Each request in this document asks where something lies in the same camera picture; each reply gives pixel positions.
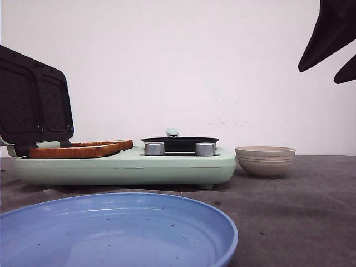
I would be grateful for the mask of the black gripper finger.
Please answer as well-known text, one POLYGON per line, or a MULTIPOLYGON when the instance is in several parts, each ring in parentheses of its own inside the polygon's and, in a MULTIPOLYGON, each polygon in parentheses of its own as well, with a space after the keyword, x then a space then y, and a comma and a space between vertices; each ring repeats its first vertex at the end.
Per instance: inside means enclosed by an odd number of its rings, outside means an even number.
POLYGON ((335 75, 334 82, 341 84, 356 78, 356 57, 352 57, 335 75))
POLYGON ((355 1, 320 1, 311 38, 298 63, 304 72, 355 40, 355 1))

